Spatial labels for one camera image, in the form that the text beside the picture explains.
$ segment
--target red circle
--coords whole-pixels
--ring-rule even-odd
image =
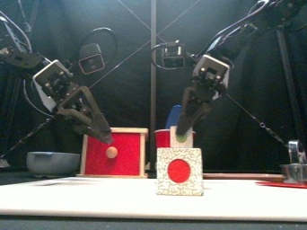
[[[177,183],[185,183],[191,175],[190,164],[183,159],[175,159],[169,164],[169,176]]]

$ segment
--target black curtain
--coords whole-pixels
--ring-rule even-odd
[[[77,65],[77,81],[93,91],[113,127],[150,128],[151,1],[41,0],[35,14],[37,3],[25,2],[26,15],[35,21],[31,42],[34,50],[51,60],[66,62],[94,29],[107,27],[114,30],[119,40],[115,60],[93,75],[83,75]],[[159,0],[158,43],[179,40],[186,44],[187,51],[197,54],[215,34],[249,14],[256,3],[256,0]],[[13,20],[23,25],[18,3],[2,1],[0,5]],[[296,22],[302,25],[304,21],[302,17]],[[114,51],[110,34],[97,34],[87,41],[89,44],[93,42],[99,43],[109,60]],[[292,33],[289,43],[292,67],[297,67],[292,71],[304,117],[307,62],[302,47],[306,45],[306,30]],[[158,69],[157,129],[165,128],[171,107],[182,103],[183,89],[191,84],[193,71],[191,66],[174,71]],[[27,89],[39,105],[30,82]],[[278,35],[273,30],[242,49],[230,72],[229,94],[285,142],[298,138],[289,93]],[[22,111],[22,105],[27,106],[27,110]],[[205,171],[278,172],[280,165],[290,162],[288,148],[229,97],[215,100],[213,106],[207,118],[195,125],[195,147],[203,151]],[[9,146],[47,119],[27,105],[22,93],[15,113]],[[19,127],[26,125],[22,119],[26,117],[30,117],[29,126],[18,132]],[[58,119],[23,148],[10,154],[13,165],[26,165],[27,151],[81,153],[82,136],[73,131],[70,122]]]

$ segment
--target black backdrop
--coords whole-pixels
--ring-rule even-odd
[[[119,40],[117,58],[93,75],[77,70],[77,80],[90,87],[101,110],[113,127],[150,128],[150,0],[29,0],[22,1],[34,51],[51,60],[69,60],[90,31],[111,28]],[[214,35],[246,16],[256,0],[158,0],[158,43],[181,40],[190,53],[198,53]],[[23,28],[18,1],[3,0],[0,10]],[[306,22],[306,7],[294,27]],[[229,94],[289,142],[306,142],[306,30],[288,33],[290,66],[300,104],[302,133],[296,128],[290,91],[278,45],[277,31],[270,31],[246,47],[230,73]],[[89,43],[101,44],[105,58],[111,57],[114,44],[110,34],[94,36]],[[165,128],[171,107],[182,103],[183,89],[190,85],[193,68],[166,71],[158,69],[157,129]],[[22,73],[2,65],[2,150],[6,151],[41,123],[41,115],[27,104],[21,86],[18,106],[5,89],[14,89]],[[39,105],[38,95],[27,83],[30,98]],[[15,107],[15,116],[7,105]],[[276,172],[290,162],[288,148],[266,133],[244,110],[222,97],[214,110],[195,125],[195,147],[201,147],[205,171]],[[26,166],[29,151],[82,151],[82,136],[65,120],[51,123],[7,160],[14,167]]]

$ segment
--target gray bowl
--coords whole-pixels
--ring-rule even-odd
[[[81,155],[57,152],[29,152],[27,167],[39,177],[67,176],[77,172]]]

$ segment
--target speckled white block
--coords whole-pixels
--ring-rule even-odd
[[[203,165],[199,148],[158,149],[158,194],[203,195]]]

